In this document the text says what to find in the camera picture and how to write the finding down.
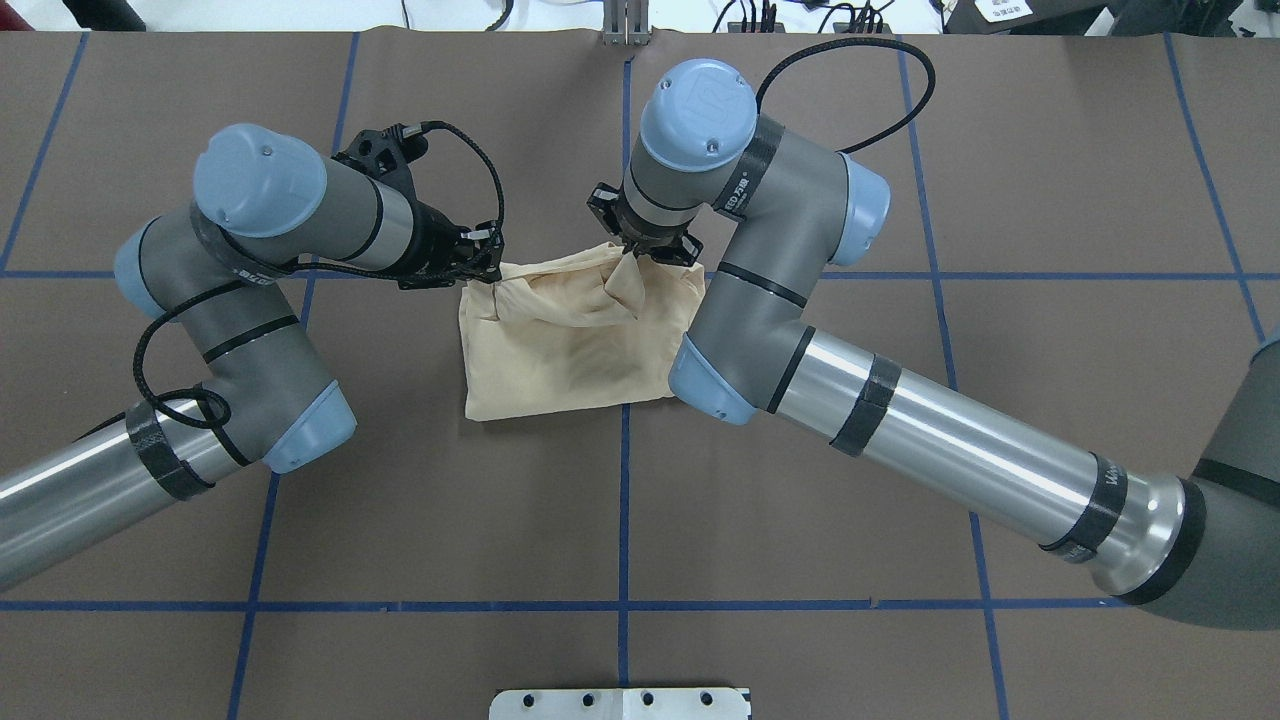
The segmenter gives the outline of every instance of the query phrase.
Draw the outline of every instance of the blue tape grid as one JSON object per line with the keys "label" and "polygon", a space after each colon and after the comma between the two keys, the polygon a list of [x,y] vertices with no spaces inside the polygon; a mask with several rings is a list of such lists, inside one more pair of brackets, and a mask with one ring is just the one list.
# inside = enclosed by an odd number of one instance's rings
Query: blue tape grid
{"label": "blue tape grid", "polygon": [[[910,123],[908,132],[911,145],[911,159],[915,168],[916,192],[919,195],[920,214],[924,231],[925,249],[929,260],[928,272],[828,272],[823,273],[824,279],[858,279],[858,281],[928,281],[933,286],[934,302],[937,307],[938,329],[942,342],[943,359],[947,369],[948,384],[957,388],[955,361],[951,352],[950,329],[946,319],[943,297],[943,281],[1108,281],[1108,282],[1235,282],[1240,287],[1244,304],[1249,313],[1251,323],[1258,338],[1263,337],[1262,324],[1257,314],[1257,307],[1249,292],[1248,282],[1275,282],[1280,281],[1280,273],[1247,273],[1240,263],[1239,254],[1231,236],[1226,215],[1204,159],[1203,149],[1196,131],[1187,95],[1183,88],[1181,73],[1169,33],[1165,33],[1165,49],[1169,58],[1174,87],[1178,95],[1183,119],[1187,124],[1192,149],[1204,179],[1210,202],[1213,206],[1222,240],[1231,260],[1234,272],[1231,273],[1037,273],[1037,272],[945,272],[938,266],[937,251],[933,237],[932,219],[929,215],[928,197],[925,192],[924,169],[920,154],[919,138],[915,123]],[[44,138],[27,178],[18,209],[5,238],[3,251],[0,251],[0,278],[3,279],[110,279],[109,270],[9,270],[6,269],[13,254],[14,245],[22,227],[22,220],[31,196],[40,178],[49,147],[58,128],[63,109],[70,94],[76,73],[88,42],[88,33],[82,33],[76,49],[76,54],[68,68],[63,82],[61,92],[45,129]],[[347,72],[343,82],[342,99],[338,109],[338,118],[334,126],[333,151],[340,147],[347,105],[351,97],[351,83],[356,65],[360,35],[352,33],[351,50],[347,61]],[[910,79],[905,56],[899,54],[899,69],[904,94],[904,104],[909,109],[911,105]],[[630,155],[631,141],[631,70],[632,61],[623,63],[622,78],[622,165],[626,167]],[[306,293],[303,297],[301,322],[303,327],[310,319],[311,301],[315,286],[319,279],[352,279],[349,275],[340,275],[326,272],[311,272],[307,274]],[[987,575],[986,553],[983,550],[982,524],[975,515],[970,514],[970,530],[974,546],[974,560],[977,565],[980,598],[960,600],[794,600],[794,601],[632,601],[630,598],[630,455],[631,455],[631,407],[622,407],[621,429],[621,457],[620,457],[620,509],[618,509],[618,598],[617,601],[499,601],[499,602],[422,602],[422,601],[371,601],[371,602],[307,602],[287,601],[268,602],[260,600],[262,573],[266,564],[268,546],[271,534],[271,521],[275,511],[275,502],[279,492],[279,475],[273,474],[268,488],[268,497],[262,511],[262,525],[259,534],[259,544],[255,556],[253,574],[250,583],[248,597],[244,602],[220,601],[0,601],[0,611],[17,612],[236,612],[244,615],[244,624],[241,635],[241,647],[237,656],[236,674],[232,694],[228,703],[228,719],[234,719],[239,710],[239,698],[243,691],[244,674],[248,665],[250,650],[252,646],[253,624],[257,614],[266,612],[613,612],[618,618],[618,683],[626,687],[630,682],[628,657],[628,625],[631,612],[796,612],[796,611],[927,611],[927,610],[980,610],[983,612],[988,637],[988,651],[992,665],[992,679],[996,689],[997,707],[1001,720],[1007,720],[1009,707],[1004,687],[1004,671],[1000,661],[1000,643],[995,623],[995,611],[1006,610],[1052,610],[1052,609],[1111,609],[1124,607],[1114,598],[993,598]]]}

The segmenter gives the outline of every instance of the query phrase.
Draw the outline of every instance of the beige cloth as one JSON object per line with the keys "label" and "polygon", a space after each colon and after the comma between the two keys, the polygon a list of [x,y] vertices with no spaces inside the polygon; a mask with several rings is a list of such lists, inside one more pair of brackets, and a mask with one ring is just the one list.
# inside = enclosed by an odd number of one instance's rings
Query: beige cloth
{"label": "beige cloth", "polygon": [[458,307],[466,416],[495,420],[669,397],[667,373],[707,292],[703,266],[605,243],[468,282]]}

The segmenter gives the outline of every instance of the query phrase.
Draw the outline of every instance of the white bracket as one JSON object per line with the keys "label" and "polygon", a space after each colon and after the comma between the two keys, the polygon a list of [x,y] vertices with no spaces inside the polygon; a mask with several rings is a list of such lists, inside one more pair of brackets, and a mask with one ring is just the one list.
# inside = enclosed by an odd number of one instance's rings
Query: white bracket
{"label": "white bracket", "polygon": [[489,720],[751,720],[737,688],[504,691]]}
{"label": "white bracket", "polygon": [[649,45],[649,0],[604,0],[605,45]]}

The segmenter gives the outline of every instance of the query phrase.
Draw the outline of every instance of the white floor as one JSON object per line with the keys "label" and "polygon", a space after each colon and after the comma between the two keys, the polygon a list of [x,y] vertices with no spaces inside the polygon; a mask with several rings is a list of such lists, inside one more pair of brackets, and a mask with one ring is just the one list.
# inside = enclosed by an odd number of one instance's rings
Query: white floor
{"label": "white floor", "polygon": [[[60,0],[9,0],[9,4],[36,29],[78,27]],[[131,4],[155,31],[348,31],[404,24],[399,0],[131,0]],[[502,0],[404,0],[411,27],[444,31],[484,29],[502,13]],[[723,6],[719,0],[650,0],[649,19],[654,27],[709,32]],[[503,29],[598,29],[603,24],[602,8],[600,0],[516,0]],[[826,13],[808,12],[797,0],[778,4],[778,20],[788,32],[815,32]],[[739,20],[741,15],[732,9],[726,20]],[[923,35],[941,28],[928,0],[893,0],[883,15],[893,32]],[[844,18],[841,10],[832,19]],[[1244,0],[1231,19],[1236,28],[1248,28],[1258,37],[1275,37],[1280,26],[1275,15],[1256,10],[1253,0]],[[826,32],[832,32],[831,23]]]}

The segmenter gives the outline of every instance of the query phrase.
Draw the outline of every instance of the red object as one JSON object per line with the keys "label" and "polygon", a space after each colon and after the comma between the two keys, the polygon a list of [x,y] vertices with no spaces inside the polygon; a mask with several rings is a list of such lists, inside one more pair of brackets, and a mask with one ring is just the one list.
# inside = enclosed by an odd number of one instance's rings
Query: red object
{"label": "red object", "polygon": [[0,29],[36,29],[27,24],[27,20],[22,19],[18,10],[9,6],[8,3],[0,0]]}

